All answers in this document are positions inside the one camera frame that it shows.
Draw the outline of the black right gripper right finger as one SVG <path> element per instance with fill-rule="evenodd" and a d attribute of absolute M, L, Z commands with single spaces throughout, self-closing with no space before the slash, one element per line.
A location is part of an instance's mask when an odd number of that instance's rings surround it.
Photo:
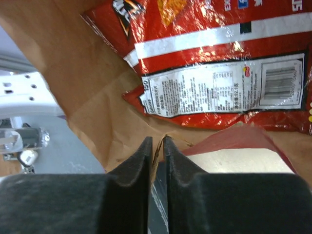
<path fill-rule="evenodd" d="M 312 194 L 294 174 L 208 173 L 163 141 L 171 234 L 309 234 Z"/>

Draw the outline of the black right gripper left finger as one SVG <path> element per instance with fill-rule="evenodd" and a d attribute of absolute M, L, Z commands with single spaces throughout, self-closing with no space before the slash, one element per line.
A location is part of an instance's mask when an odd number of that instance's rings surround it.
<path fill-rule="evenodd" d="M 0 183 L 3 234 L 146 234 L 153 139 L 106 174 L 18 174 Z"/>

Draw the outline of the red paper bag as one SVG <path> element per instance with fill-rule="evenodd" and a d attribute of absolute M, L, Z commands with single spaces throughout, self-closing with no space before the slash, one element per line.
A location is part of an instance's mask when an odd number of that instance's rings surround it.
<path fill-rule="evenodd" d="M 148 116 L 122 95 L 141 77 L 82 18 L 104 0 L 3 0 L 0 24 L 43 75 L 69 127 L 107 171 L 112 171 L 146 136 L 160 143 L 171 135 L 194 143 L 208 136 L 218 145 L 257 148 L 258 125 L 238 122 L 221 130 L 185 127 Z M 312 134 L 270 131 L 291 167 L 312 180 Z"/>

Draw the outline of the red chips bag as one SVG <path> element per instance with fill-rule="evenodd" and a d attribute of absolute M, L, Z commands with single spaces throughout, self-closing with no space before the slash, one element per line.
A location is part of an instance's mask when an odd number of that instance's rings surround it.
<path fill-rule="evenodd" d="M 141 77 L 122 97 L 145 115 L 311 134 L 311 1 L 106 0 L 81 16 Z"/>

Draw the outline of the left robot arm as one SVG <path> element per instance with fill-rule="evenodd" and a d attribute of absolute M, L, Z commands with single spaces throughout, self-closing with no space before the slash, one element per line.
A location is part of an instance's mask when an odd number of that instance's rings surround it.
<path fill-rule="evenodd" d="M 39 72 L 0 77 L 0 117 L 64 116 Z"/>

